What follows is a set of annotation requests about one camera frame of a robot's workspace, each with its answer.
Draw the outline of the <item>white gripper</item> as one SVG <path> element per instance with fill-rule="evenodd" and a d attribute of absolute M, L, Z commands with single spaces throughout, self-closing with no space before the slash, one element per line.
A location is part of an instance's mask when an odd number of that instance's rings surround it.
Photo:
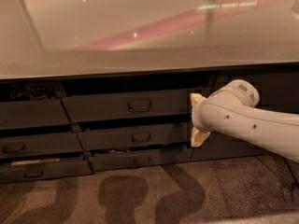
<path fill-rule="evenodd" d="M 199 104 L 204 102 L 206 97 L 200 93 L 191 94 L 192 103 L 192 124 L 195 128 L 192 129 L 191 146 L 200 147 L 210 136 L 210 132 L 204 131 L 205 126 L 200 120 Z"/>

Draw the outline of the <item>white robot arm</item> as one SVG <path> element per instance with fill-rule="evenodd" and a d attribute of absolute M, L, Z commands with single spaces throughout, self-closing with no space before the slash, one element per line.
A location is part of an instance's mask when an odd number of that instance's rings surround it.
<path fill-rule="evenodd" d="M 260 95 L 236 79 L 204 97 L 191 95 L 191 145 L 200 147 L 213 131 L 252 143 L 299 162 L 299 115 L 259 109 Z"/>

